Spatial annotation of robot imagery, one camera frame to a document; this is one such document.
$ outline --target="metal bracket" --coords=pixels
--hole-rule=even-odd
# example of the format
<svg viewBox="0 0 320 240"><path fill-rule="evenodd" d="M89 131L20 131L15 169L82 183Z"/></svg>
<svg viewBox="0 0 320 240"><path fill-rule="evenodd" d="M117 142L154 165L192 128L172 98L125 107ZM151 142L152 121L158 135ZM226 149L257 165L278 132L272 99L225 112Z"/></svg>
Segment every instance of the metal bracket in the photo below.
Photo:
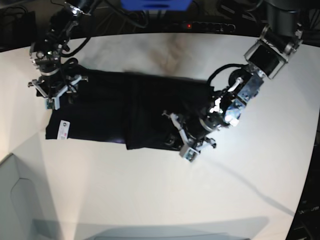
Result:
<svg viewBox="0 0 320 240"><path fill-rule="evenodd" d="M88 77L81 76L81 75L75 75L74 80L70 82L70 84L74 87L81 81L88 81ZM28 87L34 86L35 89L39 91L39 93L44 97L45 99L45 108L46 109L54 109L58 110L60 109L60 97L65 94L68 91L68 86L63 86L52 98L48 97L48 94L39 86L38 80L32 80L29 82Z"/></svg>
<svg viewBox="0 0 320 240"><path fill-rule="evenodd" d="M184 146L181 148L179 153L183 159L193 162L200 155L201 150L208 146L212 146L213 148L216 147L216 141L212 138L204 138L201 140L202 144L200 141L196 142L193 139L188 138L186 131L182 128L178 121L178 115L171 113L169 118L171 119L173 125L178 129L180 137L184 143Z"/></svg>

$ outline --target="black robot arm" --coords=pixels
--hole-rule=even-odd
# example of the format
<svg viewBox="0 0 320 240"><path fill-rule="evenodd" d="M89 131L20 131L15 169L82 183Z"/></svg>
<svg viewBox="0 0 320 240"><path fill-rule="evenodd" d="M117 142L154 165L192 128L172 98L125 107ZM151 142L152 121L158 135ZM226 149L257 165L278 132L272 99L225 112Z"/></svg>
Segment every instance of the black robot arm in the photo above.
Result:
<svg viewBox="0 0 320 240"><path fill-rule="evenodd" d="M208 137L210 133L239 123L242 112L259 93L264 78L274 78L302 43L302 26L297 16L301 9L308 7L306 1L265 1L270 25L263 29L260 38L244 55L247 63L228 64L216 70L207 81L212 96L207 105L197 109L196 113L181 115L169 112L168 109L163 110L163 115L178 130L175 131L178 134L175 139L184 144L180 155L190 162L205 147L217 146L216 141ZM29 86L34 86L37 94L45 98L48 109L58 110L60 97L66 93L72 97L77 93L79 81L87 80L79 74L65 75L61 57L71 57L82 48L83 44L75 52L68 53L71 32L78 25L80 17L91 14L97 3L99 2L93 3L92 0L69 0L63 10L52 16L43 40L31 47L30 58L40 70L41 77L30 82ZM76 61L75 58L70 58L66 63ZM226 68L238 69L230 75L227 87L214 91L212 79Z"/></svg>

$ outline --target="wire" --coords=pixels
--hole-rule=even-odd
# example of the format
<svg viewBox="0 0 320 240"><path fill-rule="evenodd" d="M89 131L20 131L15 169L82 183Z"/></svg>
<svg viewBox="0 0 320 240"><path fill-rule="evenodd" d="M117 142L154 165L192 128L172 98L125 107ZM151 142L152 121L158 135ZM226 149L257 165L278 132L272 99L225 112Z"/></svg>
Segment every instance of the wire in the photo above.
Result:
<svg viewBox="0 0 320 240"><path fill-rule="evenodd" d="M138 15L138 13L136 13L136 12L132 11L132 12L130 12L128 15L130 15L130 14L135 14L136 19L139 19L139 15ZM136 28L137 28L136 26L133 26L133 29L132 29L132 32L133 32L133 33L135 33Z"/></svg>
<svg viewBox="0 0 320 240"><path fill-rule="evenodd" d="M194 3L194 5L196 6L196 8L197 8L197 17L199 17L199 15L200 15L200 6L199 6L199 4L196 2L196 1L192 1L193 3Z"/></svg>
<svg viewBox="0 0 320 240"><path fill-rule="evenodd" d="M141 29L145 29L148 24L149 24L149 17L147 16L145 18L145 23L144 25L140 24L137 21L134 21L130 16L128 16L127 14L121 12L119 9L117 9L116 7L114 7L108 0L103 0L105 2L105 4L111 8L112 11L114 11L117 15L119 15L120 17L122 17L123 19L126 19L130 24L136 26L137 28L141 28Z"/></svg>
<svg viewBox="0 0 320 240"><path fill-rule="evenodd" d="M74 55L76 55L81 49L84 48L84 46L90 41L91 37L94 34L95 31L95 16L91 15L91 24L90 24L90 33L89 35L86 37L86 39L83 41L83 43L80 44L80 46L78 46L74 51L70 52L70 53L63 53L61 52L61 57L63 58L70 58L73 57Z"/></svg>
<svg viewBox="0 0 320 240"><path fill-rule="evenodd" d="M111 25L111 23L112 23L112 21L113 21L114 18L115 18L115 13L112 12L111 15L110 15L110 20L109 20L108 24L106 25L106 27L105 27L102 35L107 34L107 32L108 32L108 30L109 30L109 27L110 27L110 25Z"/></svg>
<svg viewBox="0 0 320 240"><path fill-rule="evenodd" d="M261 21L260 17L257 14L255 14L255 12L246 11L246 13L249 14L254 19L255 23L258 26L258 28L261 28L262 21Z"/></svg>
<svg viewBox="0 0 320 240"><path fill-rule="evenodd" d="M65 5L60 4L60 3L53 2L52 0L50 0L50 3L52 3L53 5L58 5L58 6L65 7Z"/></svg>
<svg viewBox="0 0 320 240"><path fill-rule="evenodd" d="M306 233L309 235L310 240L315 240L314 235L309 231L309 228L307 227L307 225L302 220L300 220L300 223L302 224L302 226L305 229Z"/></svg>
<svg viewBox="0 0 320 240"><path fill-rule="evenodd" d="M161 18L161 13L162 13L162 11L159 10L159 11L157 12L157 14L156 14L156 19L157 19L158 21L159 21L160 18Z"/></svg>
<svg viewBox="0 0 320 240"><path fill-rule="evenodd" d="M244 64L236 64L236 63L231 63L231 64L227 64L224 65L220 68L218 68L217 70L215 70L215 72L208 78L208 80L206 81L206 84L210 87L211 86L211 82L212 80L219 74L221 73L223 70L226 70L228 68L243 68L247 65Z"/></svg>
<svg viewBox="0 0 320 240"><path fill-rule="evenodd" d="M105 18L96 26L95 32L97 33L99 28L114 14L114 12L109 13Z"/></svg>
<svg viewBox="0 0 320 240"><path fill-rule="evenodd" d="M199 3L197 3L194 0L192 2L198 7L198 10L202 10L205 14L210 15L210 13L207 10L205 10L203 7L201 7Z"/></svg>
<svg viewBox="0 0 320 240"><path fill-rule="evenodd" d="M66 68L73 68L74 66L78 65L79 61L75 57L69 58L67 61L62 64L63 69Z"/></svg>
<svg viewBox="0 0 320 240"><path fill-rule="evenodd" d="M3 13L5 13L8 9L21 9L22 11L24 11L25 14L28 12L25 6L10 6L7 9L5 9Z"/></svg>
<svg viewBox="0 0 320 240"><path fill-rule="evenodd" d="M256 5L249 7L249 6L244 6L243 10L245 10L246 12L254 12L255 10L257 10L261 4L264 2L264 0L258 0L258 2L256 3Z"/></svg>
<svg viewBox="0 0 320 240"><path fill-rule="evenodd" d="M102 3L102 0L97 0L93 5L91 6L90 11L88 12L88 15L93 14L93 12L97 9L97 7Z"/></svg>
<svg viewBox="0 0 320 240"><path fill-rule="evenodd" d="M7 23L5 23L5 24L2 24L2 25L0 25L0 28L6 27L6 26L8 26L8 25L10 25L10 24L13 24L15 21L16 21L16 20L13 20L13 21L7 22Z"/></svg>
<svg viewBox="0 0 320 240"><path fill-rule="evenodd" d="M126 25L126 22L127 22L127 21L124 19L121 27L119 28L119 30L118 30L118 32L117 32L117 35L121 34L122 30L124 29L124 27L125 27L125 25Z"/></svg>
<svg viewBox="0 0 320 240"><path fill-rule="evenodd" d="M320 20L313 25L313 29L315 29L319 24L320 24Z"/></svg>
<svg viewBox="0 0 320 240"><path fill-rule="evenodd" d="M311 26L310 26L311 29L314 29L316 27L316 25L318 24L318 23L316 24L316 22L318 21L319 16L320 16L320 10L317 11L317 15L316 15L313 23L311 22Z"/></svg>
<svg viewBox="0 0 320 240"><path fill-rule="evenodd" d="M315 9L314 12L313 12L313 14L312 14L312 16L311 16L311 19L310 19L310 29L312 29L312 28L311 28L311 27L312 27L312 23L313 23L313 21L314 21L314 19L315 19L315 16L316 16L317 12L318 12L318 10Z"/></svg>

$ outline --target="blue object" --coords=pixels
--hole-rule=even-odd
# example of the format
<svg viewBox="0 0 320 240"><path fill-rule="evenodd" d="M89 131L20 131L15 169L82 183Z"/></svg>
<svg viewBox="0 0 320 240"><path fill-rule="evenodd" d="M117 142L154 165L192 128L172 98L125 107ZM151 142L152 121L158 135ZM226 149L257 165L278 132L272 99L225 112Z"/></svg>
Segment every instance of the blue object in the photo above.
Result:
<svg viewBox="0 0 320 240"><path fill-rule="evenodd" d="M121 0L122 7L129 11L185 11L191 2L192 0Z"/></svg>

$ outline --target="white table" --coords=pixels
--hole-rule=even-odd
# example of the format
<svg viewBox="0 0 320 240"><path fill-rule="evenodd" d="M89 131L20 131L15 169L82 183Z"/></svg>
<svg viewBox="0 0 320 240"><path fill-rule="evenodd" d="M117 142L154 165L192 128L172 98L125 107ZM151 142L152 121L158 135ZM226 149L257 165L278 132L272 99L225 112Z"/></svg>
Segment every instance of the white table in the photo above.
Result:
<svg viewBox="0 0 320 240"><path fill-rule="evenodd" d="M208 34L106 36L93 38L77 58L92 69L205 80L224 64L244 63L254 42ZM41 205L36 218L58 226L56 238L285 239L313 151L320 48L303 45L276 79L265 81L237 127L212 134L217 149L205 149L192 164L171 151L45 140L50 112L27 88L39 76L28 52L0 54L0 151L20 158L19 174L34 182ZM231 71L214 80L218 88Z"/></svg>

